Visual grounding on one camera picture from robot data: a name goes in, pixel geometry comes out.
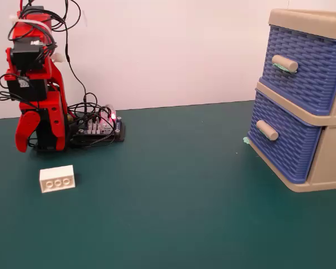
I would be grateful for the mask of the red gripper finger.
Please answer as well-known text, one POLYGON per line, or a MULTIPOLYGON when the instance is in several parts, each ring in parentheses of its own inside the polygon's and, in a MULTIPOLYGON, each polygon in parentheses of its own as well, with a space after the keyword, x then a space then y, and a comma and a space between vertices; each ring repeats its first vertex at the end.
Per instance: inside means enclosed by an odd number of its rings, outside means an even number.
POLYGON ((40 123, 40 115, 36 111, 28 111, 19 118, 15 133, 16 148, 20 152, 26 152, 28 139, 40 123))
POLYGON ((34 130, 38 150, 63 150, 66 144, 66 125, 64 110, 59 92, 48 92, 44 101, 20 102, 22 114, 36 111, 40 115, 40 123, 34 130))

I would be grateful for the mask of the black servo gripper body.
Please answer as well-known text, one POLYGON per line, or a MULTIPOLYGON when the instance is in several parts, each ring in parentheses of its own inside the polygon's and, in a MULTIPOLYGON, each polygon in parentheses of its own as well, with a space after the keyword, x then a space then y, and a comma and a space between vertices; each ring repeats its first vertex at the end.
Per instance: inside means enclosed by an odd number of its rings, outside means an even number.
POLYGON ((18 101, 44 101, 48 95, 47 79, 30 79, 14 73, 3 75, 7 86, 3 86, 7 91, 3 91, 3 99, 18 101))

